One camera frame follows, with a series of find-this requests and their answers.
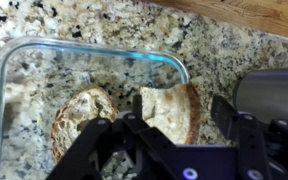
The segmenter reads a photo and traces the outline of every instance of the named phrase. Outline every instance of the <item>granite countertop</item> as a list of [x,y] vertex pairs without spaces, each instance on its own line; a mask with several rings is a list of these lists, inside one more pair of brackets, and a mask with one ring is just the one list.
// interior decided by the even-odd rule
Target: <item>granite countertop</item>
[[[202,124],[197,144],[226,143],[209,116],[213,95],[231,99],[234,85],[246,73],[288,67],[287,38],[135,0],[0,0],[0,48],[21,36],[175,55],[188,68],[200,95]],[[22,164],[3,172],[1,178],[34,179],[32,169],[46,168]]]

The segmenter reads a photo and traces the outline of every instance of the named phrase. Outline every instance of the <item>gray cylinder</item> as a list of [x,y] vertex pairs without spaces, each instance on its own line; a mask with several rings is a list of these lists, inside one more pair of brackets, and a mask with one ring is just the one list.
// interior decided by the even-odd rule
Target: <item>gray cylinder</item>
[[234,105],[258,120],[288,120],[288,69],[259,70],[247,74],[235,88]]

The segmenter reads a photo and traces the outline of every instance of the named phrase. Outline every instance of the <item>bread slice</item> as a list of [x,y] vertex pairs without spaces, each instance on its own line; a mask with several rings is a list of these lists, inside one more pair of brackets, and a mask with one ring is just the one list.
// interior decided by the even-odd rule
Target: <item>bread slice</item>
[[89,120],[102,117],[113,122],[117,113],[109,96],[100,87],[91,87],[75,95],[57,111],[52,124],[55,160],[58,162],[61,159]]
[[196,143],[199,130],[200,102],[193,84],[170,89],[142,87],[143,119],[157,127],[174,144]]

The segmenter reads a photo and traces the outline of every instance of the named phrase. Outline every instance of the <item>clear glass container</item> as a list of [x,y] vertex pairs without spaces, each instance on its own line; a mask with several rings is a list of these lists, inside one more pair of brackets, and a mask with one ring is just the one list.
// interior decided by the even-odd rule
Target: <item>clear glass container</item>
[[131,110],[141,86],[187,83],[174,56],[38,37],[0,51],[0,179],[44,179],[54,168],[51,125],[56,111],[90,86],[102,87],[119,111]]

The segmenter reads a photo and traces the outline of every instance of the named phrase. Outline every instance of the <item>screw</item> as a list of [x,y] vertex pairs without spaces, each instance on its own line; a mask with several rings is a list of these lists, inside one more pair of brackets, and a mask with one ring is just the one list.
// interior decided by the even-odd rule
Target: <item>screw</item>
[[185,168],[183,170],[183,176],[187,180],[196,180],[196,179],[198,179],[198,173],[193,168]]
[[255,169],[248,170],[247,175],[251,180],[263,180],[264,179],[262,173]]
[[283,121],[283,120],[278,120],[278,123],[281,124],[281,125],[284,125],[284,126],[287,125],[287,122],[285,122],[285,121]]
[[129,114],[129,115],[127,115],[127,118],[128,119],[135,119],[135,116],[133,114]]
[[101,120],[99,120],[97,123],[98,123],[99,125],[103,125],[103,124],[106,123],[106,121],[105,121],[104,119],[101,119]]
[[249,114],[245,114],[244,118],[247,119],[247,120],[253,120],[253,117],[251,115],[249,115]]

